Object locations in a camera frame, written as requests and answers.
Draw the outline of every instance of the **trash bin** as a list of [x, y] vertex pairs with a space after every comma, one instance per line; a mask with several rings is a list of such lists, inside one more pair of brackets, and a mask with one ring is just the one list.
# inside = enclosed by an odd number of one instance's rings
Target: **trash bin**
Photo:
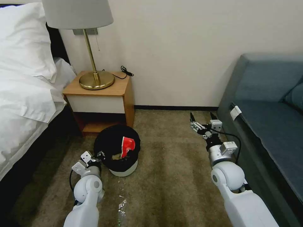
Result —
[[[122, 153], [122, 139], [127, 137], [135, 141], [134, 150], [127, 156], [120, 158]], [[140, 138], [138, 133], [125, 125], [114, 125], [102, 130], [94, 143], [94, 154], [101, 162], [118, 177], [125, 177], [135, 171], [138, 165]]]

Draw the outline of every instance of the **black cable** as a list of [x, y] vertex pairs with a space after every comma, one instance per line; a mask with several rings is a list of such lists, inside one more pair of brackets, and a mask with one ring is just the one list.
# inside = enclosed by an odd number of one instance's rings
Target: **black cable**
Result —
[[74, 192], [74, 188], [72, 186], [72, 173], [73, 173], [73, 170], [71, 170], [70, 174], [69, 174], [69, 186], [70, 186], [70, 189], [72, 190], [72, 192]]
[[240, 140], [240, 138], [234, 134], [231, 134], [231, 133], [226, 133], [226, 132], [221, 132], [221, 131], [217, 131], [217, 130], [214, 130], [214, 129], [210, 129], [214, 132], [217, 132], [217, 133], [220, 133], [220, 134], [224, 134], [224, 135], [227, 135], [227, 136], [232, 136], [232, 137], [235, 137], [237, 138], [237, 140], [239, 141], [239, 150], [238, 150], [238, 154], [237, 154], [237, 157], [236, 157], [236, 161], [235, 161], [235, 164], [238, 164], [238, 160], [239, 160], [239, 156], [240, 156], [240, 151], [241, 151], [241, 147], [242, 147], [242, 142]]
[[121, 72], [123, 72], [123, 73], [126, 74], [125, 77], [121, 78], [121, 77], [119, 77], [119, 76], [116, 76], [115, 74], [113, 74], [113, 75], [114, 75], [115, 77], [119, 78], [119, 79], [125, 79], [127, 76], [134, 76], [134, 74], [131, 73], [131, 72], [129, 72], [129, 71], [127, 71], [127, 69], [126, 69], [124, 66], [121, 66]]

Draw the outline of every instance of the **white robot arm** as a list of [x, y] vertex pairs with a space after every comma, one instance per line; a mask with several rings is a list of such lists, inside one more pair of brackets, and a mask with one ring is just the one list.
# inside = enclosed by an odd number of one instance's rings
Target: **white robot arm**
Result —
[[72, 170], [81, 175], [81, 179], [74, 188], [74, 196], [77, 204], [67, 215], [63, 227], [97, 227], [99, 211], [97, 202], [104, 196], [100, 170], [97, 166], [90, 166], [89, 163], [96, 161], [86, 151], [81, 155], [84, 160], [79, 160]]
[[214, 115], [211, 116], [210, 124], [201, 125], [191, 113], [190, 126], [206, 140], [212, 166], [211, 179], [224, 199], [225, 210], [232, 225], [278, 227], [263, 200], [252, 190], [245, 190], [247, 182], [243, 170], [230, 161], [237, 145], [235, 142], [221, 142], [218, 132], [222, 128], [222, 122]]

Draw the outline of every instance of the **wooden nightstand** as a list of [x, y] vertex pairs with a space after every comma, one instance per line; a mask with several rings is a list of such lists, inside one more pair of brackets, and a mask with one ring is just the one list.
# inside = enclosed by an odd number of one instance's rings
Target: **wooden nightstand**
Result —
[[[134, 96], [132, 81], [115, 77], [115, 82], [102, 90], [86, 90], [80, 87], [82, 71], [64, 90], [63, 94], [73, 111], [75, 120], [84, 136], [97, 135], [108, 126], [134, 123]], [[113, 72], [125, 77], [123, 72]]]

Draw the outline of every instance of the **blue sofa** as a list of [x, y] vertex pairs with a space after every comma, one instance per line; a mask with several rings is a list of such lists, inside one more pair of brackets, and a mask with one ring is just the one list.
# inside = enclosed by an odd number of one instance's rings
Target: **blue sofa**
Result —
[[[303, 226], [303, 114], [284, 101], [302, 82], [303, 55], [244, 54], [218, 109], [224, 131], [242, 141], [249, 185], [279, 226]], [[235, 105], [242, 113], [233, 121]]]

